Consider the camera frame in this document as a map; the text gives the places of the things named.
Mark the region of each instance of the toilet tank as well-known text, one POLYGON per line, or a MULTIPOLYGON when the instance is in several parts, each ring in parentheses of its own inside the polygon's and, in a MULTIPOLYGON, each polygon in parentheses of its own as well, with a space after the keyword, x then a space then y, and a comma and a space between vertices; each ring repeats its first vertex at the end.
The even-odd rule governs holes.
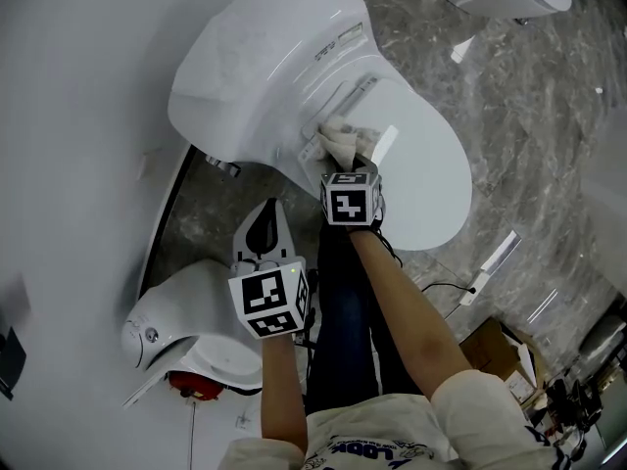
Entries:
POLYGON ((376 51, 363 0, 234 0, 178 68, 169 119, 206 154, 243 160, 273 105, 298 96, 295 90, 355 57, 364 44, 376 51))

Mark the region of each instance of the red object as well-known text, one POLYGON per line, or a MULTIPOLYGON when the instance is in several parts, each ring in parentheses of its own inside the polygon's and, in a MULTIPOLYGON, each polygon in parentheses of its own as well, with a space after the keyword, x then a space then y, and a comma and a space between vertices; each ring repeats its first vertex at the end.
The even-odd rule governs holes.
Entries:
POLYGON ((180 390, 180 396, 195 400, 213 400, 224 390, 220 383, 193 372, 171 371, 169 383, 180 390))

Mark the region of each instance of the cardboard box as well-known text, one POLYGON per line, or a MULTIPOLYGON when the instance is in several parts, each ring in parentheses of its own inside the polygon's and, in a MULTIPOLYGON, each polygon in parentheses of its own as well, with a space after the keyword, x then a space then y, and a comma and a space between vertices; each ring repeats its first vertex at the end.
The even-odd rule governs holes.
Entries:
POLYGON ((544 364, 528 336, 489 318, 460 347, 472 367, 499 376, 523 408, 543 392, 544 364))

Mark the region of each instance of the dark pants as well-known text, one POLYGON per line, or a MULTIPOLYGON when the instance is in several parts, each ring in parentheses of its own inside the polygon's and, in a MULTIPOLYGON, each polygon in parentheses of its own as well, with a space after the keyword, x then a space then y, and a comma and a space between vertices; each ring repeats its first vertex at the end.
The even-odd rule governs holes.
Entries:
POLYGON ((378 396, 370 331, 383 394, 420 395, 344 228, 322 226, 317 262, 322 325, 307 383, 307 414, 378 396))

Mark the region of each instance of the person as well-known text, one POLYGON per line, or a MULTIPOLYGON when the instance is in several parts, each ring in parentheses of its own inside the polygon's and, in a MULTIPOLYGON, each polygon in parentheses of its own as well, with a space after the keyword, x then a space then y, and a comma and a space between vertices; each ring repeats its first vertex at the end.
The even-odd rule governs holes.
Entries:
POLYGON ((231 443, 220 469, 570 467, 504 382, 471 368, 375 233, 324 224, 318 279, 322 322, 305 404, 291 335, 264 339, 263 438, 231 443))

